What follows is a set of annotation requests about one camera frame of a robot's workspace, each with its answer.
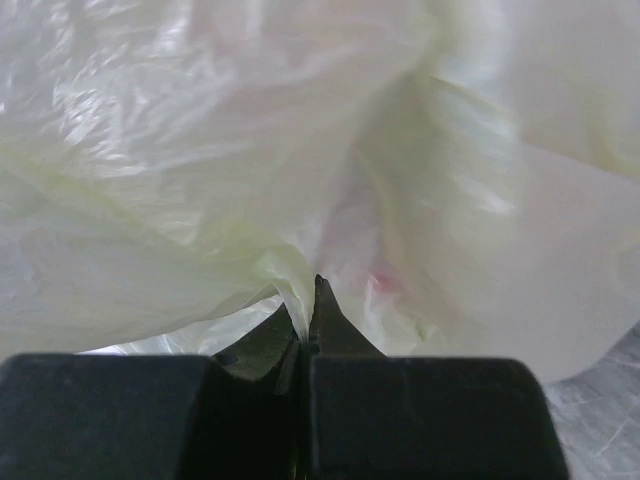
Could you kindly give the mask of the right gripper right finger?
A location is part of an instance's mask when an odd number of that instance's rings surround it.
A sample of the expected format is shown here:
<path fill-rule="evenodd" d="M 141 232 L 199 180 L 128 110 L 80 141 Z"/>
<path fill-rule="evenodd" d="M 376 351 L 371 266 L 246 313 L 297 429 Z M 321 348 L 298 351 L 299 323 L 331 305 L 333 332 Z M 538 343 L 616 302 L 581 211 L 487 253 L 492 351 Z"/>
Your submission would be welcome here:
<path fill-rule="evenodd" d="M 566 479 L 540 383 L 521 362 L 384 355 L 315 281 L 305 353 L 313 479 Z"/>

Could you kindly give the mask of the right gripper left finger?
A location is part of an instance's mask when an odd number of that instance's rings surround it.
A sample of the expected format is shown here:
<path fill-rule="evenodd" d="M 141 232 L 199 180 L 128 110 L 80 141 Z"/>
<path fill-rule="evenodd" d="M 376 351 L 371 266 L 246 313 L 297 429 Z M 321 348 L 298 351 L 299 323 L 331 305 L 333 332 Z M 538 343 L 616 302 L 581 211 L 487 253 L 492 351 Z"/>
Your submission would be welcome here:
<path fill-rule="evenodd" d="M 1 367 L 5 479 L 293 479 L 285 308 L 201 355 L 29 353 Z"/>

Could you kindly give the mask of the green avocado-print plastic bag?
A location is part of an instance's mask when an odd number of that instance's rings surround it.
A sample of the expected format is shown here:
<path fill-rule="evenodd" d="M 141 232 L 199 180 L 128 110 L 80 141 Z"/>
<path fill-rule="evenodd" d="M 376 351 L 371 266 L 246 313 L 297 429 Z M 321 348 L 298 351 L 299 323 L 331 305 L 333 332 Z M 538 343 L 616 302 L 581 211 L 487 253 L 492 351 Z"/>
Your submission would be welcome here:
<path fill-rule="evenodd" d="M 324 276 L 553 381 L 639 319 L 635 1 L 5 1 L 1 353 L 207 352 Z"/>

